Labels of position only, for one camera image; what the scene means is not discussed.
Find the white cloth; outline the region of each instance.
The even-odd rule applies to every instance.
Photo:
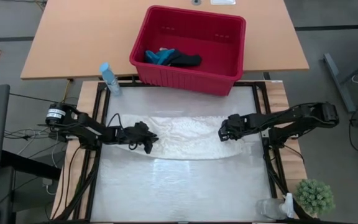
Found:
[[[159,159],[222,159],[250,151],[252,143],[244,138],[226,142],[219,140],[218,130],[225,119],[223,116],[161,118],[121,115],[124,128],[143,121],[149,131],[159,138],[153,143],[150,154],[145,153],[143,146],[138,146],[132,152]],[[128,145],[116,146],[129,150]]]

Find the succulent plant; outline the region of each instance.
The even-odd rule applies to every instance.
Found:
[[[296,186],[294,197],[311,215],[327,213],[335,208],[331,188],[317,180],[302,180]]]

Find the wooden table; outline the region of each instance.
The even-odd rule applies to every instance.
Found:
[[[80,111],[88,114],[92,114],[97,86],[98,86],[98,82],[91,81],[91,82],[83,83],[80,93],[80,98],[78,100],[78,107],[77,107]],[[266,86],[267,86],[268,100],[272,112],[288,109],[287,95],[285,94],[283,83],[281,81],[266,82]],[[98,110],[99,111],[98,121],[100,121],[101,119],[102,110],[103,110],[103,104],[101,103]],[[300,152],[300,148],[297,140],[288,140],[286,142],[286,145]],[[80,174],[81,174],[85,150],[79,150],[76,153],[75,158],[73,159],[73,163],[71,165],[71,173],[70,173],[70,185],[67,185],[67,177],[69,175],[68,173],[69,163],[78,146],[79,146],[79,142],[77,140],[70,141],[68,143],[66,158],[65,158],[65,166],[64,169],[62,170],[62,172],[64,172],[65,185],[62,186],[63,175],[60,175],[60,181],[55,196],[55,202],[53,204],[52,214],[55,213],[55,210],[57,209],[62,188],[63,188],[63,200],[62,200],[62,205],[58,209],[57,215],[59,215],[64,209],[63,205],[64,205],[64,198],[66,197],[67,187],[68,187],[68,203],[71,201],[75,193],[76,185],[78,183],[78,179],[80,178]],[[295,185],[299,183],[300,180],[307,179],[305,166],[303,164],[302,159],[298,155],[296,155],[295,153],[291,152],[286,148],[280,150],[280,155],[282,158],[288,189],[289,191],[294,192]],[[93,159],[90,159],[89,169],[91,168],[92,164],[93,164]],[[87,201],[88,201],[88,191],[86,191],[86,193],[83,196],[83,200],[81,203],[81,210],[80,210],[80,218],[85,217],[85,208],[86,208]]]
[[[49,0],[24,65],[22,79],[100,77],[109,62],[116,75],[133,75],[129,63],[149,6],[161,5],[242,16],[247,21],[244,70],[309,69],[283,0]]]

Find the blue cloth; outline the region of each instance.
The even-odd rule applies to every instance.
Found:
[[[156,54],[151,50],[146,50],[146,62],[155,65],[162,65],[169,56],[174,53],[175,49],[160,50]]]

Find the blue bottle cap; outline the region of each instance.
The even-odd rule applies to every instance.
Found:
[[[106,62],[100,65],[99,71],[100,73],[103,73],[107,70],[109,70],[110,65]]]

